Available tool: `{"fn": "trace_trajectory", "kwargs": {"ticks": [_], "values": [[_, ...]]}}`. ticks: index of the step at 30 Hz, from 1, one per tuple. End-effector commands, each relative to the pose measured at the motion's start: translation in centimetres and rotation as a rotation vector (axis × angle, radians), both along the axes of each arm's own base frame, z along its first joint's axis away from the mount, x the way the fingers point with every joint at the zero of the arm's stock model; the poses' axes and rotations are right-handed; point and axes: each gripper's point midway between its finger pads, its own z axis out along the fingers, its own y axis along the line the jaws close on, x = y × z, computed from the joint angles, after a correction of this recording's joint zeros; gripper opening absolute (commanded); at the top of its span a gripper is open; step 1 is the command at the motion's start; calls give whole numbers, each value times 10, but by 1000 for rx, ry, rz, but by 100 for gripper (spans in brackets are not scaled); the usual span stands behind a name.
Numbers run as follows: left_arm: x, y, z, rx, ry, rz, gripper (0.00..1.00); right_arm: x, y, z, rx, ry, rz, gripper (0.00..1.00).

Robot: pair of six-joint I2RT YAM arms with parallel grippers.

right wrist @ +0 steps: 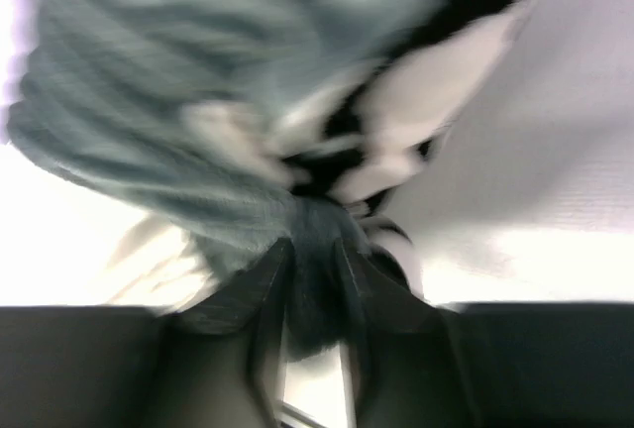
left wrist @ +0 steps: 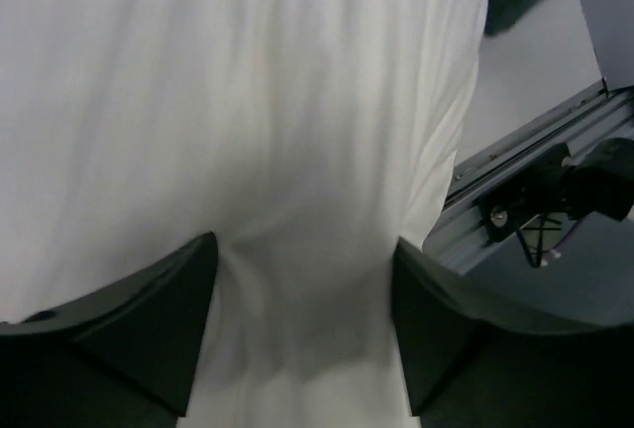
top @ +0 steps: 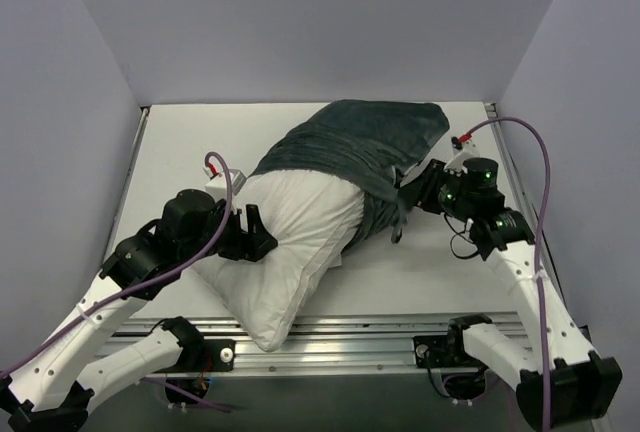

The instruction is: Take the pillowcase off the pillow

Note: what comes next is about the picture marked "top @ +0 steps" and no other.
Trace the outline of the zebra and grey pillowcase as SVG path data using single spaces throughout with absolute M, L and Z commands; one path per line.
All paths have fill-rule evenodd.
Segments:
M 410 210 L 400 184 L 449 130 L 435 103 L 338 100 L 288 131 L 252 174 L 310 170 L 346 180 L 364 193 L 363 218 L 348 246 L 386 228 L 396 244 Z

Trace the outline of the white pillow insert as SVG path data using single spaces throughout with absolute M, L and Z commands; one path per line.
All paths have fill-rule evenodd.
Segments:
M 255 344 L 274 352 L 354 238 L 363 218 L 364 194 L 332 175 L 274 171 L 250 177 L 235 202 L 258 207 L 277 247 L 258 262 L 212 256 L 193 269 Z

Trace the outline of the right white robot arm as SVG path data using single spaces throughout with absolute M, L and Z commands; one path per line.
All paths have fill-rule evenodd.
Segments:
M 433 355 L 446 366 L 482 365 L 515 392 L 519 410 L 536 431 L 603 417 L 622 380 L 618 362 L 603 358 L 570 317 L 544 269 L 524 216 L 505 204 L 498 164 L 464 159 L 458 169 L 431 160 L 400 190 L 425 212 L 468 226 L 475 256 L 505 287 L 530 346 L 499 331 L 485 314 L 452 319 Z

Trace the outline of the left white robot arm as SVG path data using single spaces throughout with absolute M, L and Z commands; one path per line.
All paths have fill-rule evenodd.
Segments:
M 159 218 L 122 240 L 74 310 L 28 358 L 1 374 L 1 408 L 14 431 L 77 431 L 106 399 L 150 374 L 194 371 L 213 363 L 188 319 L 160 320 L 140 341 L 95 357 L 132 315 L 183 270 L 212 255 L 257 262 L 278 242 L 255 204 L 187 189 Z

